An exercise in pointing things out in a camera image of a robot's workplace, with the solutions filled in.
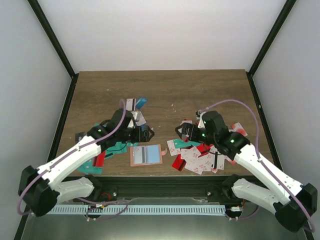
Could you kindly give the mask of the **pink leather card holder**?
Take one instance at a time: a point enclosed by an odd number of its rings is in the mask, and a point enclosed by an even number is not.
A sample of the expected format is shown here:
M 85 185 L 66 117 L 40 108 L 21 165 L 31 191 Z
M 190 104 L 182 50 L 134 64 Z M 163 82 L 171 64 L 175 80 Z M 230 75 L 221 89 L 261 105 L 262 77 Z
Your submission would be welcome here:
M 168 152 L 167 149 L 162 150 L 160 144 L 137 145 L 137 146 L 146 147 L 146 163 L 144 163 L 144 164 L 134 164 L 133 163 L 133 151 L 134 151 L 134 147 L 135 147 L 135 146 L 133 146 L 133 147 L 130 147 L 130 166 L 131 167 L 160 165 L 163 163 L 163 156 L 165 156 Z

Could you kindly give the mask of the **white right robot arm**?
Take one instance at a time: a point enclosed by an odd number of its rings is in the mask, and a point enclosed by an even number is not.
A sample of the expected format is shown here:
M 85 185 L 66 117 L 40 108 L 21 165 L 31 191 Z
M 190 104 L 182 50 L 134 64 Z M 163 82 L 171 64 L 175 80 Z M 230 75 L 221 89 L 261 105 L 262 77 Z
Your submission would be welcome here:
M 175 132 L 184 141 L 213 145 L 217 151 L 251 172 L 264 187 L 244 178 L 222 188 L 229 202 L 248 200 L 272 213 L 288 231 L 296 233 L 309 223 L 317 211 L 318 190 L 302 184 L 267 160 L 241 133 L 231 131 L 217 111 L 204 112 L 199 124 L 182 123 Z

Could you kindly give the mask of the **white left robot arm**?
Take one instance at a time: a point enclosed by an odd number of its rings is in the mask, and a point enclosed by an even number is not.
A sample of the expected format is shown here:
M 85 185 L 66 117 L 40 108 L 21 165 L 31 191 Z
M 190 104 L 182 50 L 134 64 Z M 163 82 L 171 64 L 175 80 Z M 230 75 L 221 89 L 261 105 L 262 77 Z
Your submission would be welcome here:
M 97 202 L 102 196 L 102 184 L 95 177 L 86 175 L 70 181 L 65 181 L 65 178 L 118 142 L 146 143 L 154 135 L 147 124 L 138 125 L 132 111 L 120 108 L 111 119 L 93 126 L 77 144 L 60 156 L 37 168 L 27 166 L 20 177 L 19 202 L 25 203 L 37 217 L 69 200 Z

